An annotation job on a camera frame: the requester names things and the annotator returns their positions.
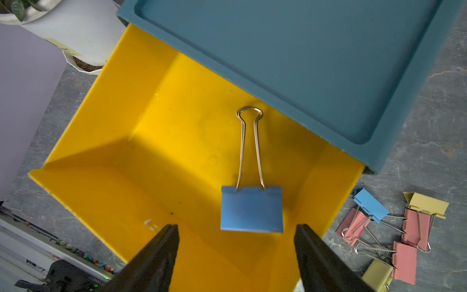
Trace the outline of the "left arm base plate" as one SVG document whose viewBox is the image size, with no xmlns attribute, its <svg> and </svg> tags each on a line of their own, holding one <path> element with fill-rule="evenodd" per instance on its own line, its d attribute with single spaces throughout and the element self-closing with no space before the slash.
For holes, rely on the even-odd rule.
<svg viewBox="0 0 467 292">
<path fill-rule="evenodd" d="M 14 287 L 28 292 L 97 292 L 111 277 L 87 265 L 74 265 L 67 260 L 57 260 L 49 268 L 26 261 L 27 272 L 38 282 L 18 279 Z"/>
</svg>

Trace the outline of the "blue binder clip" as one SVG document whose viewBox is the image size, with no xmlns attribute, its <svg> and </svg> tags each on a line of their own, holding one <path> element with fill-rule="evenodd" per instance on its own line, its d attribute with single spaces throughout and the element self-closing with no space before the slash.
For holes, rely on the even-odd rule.
<svg viewBox="0 0 467 292">
<path fill-rule="evenodd" d="M 356 188 L 353 190 L 352 197 L 353 201 L 370 217 L 370 220 L 378 224 L 386 225 L 402 234 L 406 233 L 402 228 L 385 221 L 385 218 L 406 220 L 406 217 L 403 215 L 391 214 L 367 190 L 364 188 Z"/>
<path fill-rule="evenodd" d="M 254 142 L 259 170 L 260 186 L 241 186 L 244 150 L 246 142 L 246 122 L 242 113 L 253 110 L 258 113 L 254 120 Z M 263 118 L 260 108 L 246 106 L 236 112 L 241 122 L 240 166 L 237 184 L 221 188 L 221 218 L 222 231 L 283 233 L 282 188 L 279 186 L 266 186 L 261 163 L 259 122 Z"/>
</svg>

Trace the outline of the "yellow top drawer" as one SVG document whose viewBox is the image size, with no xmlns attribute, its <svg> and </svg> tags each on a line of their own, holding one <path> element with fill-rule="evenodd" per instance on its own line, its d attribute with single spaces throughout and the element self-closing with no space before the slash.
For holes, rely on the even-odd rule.
<svg viewBox="0 0 467 292">
<path fill-rule="evenodd" d="M 283 234 L 220 228 L 221 188 L 283 191 Z M 298 224 L 324 236 L 364 165 L 211 70 L 128 26 L 30 177 L 123 261 L 176 224 L 173 292 L 291 292 Z"/>
</svg>

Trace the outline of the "teal drawer cabinet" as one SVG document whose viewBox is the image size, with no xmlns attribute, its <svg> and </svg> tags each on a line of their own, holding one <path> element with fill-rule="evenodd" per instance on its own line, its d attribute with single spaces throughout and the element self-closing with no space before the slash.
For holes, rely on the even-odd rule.
<svg viewBox="0 0 467 292">
<path fill-rule="evenodd" d="M 132 24 L 379 173 L 462 1 L 125 1 Z"/>
</svg>

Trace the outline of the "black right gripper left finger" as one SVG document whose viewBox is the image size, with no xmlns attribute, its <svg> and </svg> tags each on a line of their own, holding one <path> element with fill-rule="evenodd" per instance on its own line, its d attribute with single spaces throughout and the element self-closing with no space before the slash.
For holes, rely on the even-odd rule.
<svg viewBox="0 0 467 292">
<path fill-rule="evenodd" d="M 97 291 L 169 291 L 179 244 L 178 226 L 164 226 L 121 272 Z"/>
</svg>

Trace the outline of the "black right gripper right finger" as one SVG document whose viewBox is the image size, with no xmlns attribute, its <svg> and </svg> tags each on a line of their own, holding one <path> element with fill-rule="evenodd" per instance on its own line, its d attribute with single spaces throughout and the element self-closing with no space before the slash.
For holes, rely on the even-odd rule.
<svg viewBox="0 0 467 292">
<path fill-rule="evenodd" d="M 296 226 L 294 246 L 300 277 L 306 292 L 371 292 L 373 290 L 308 225 Z"/>
</svg>

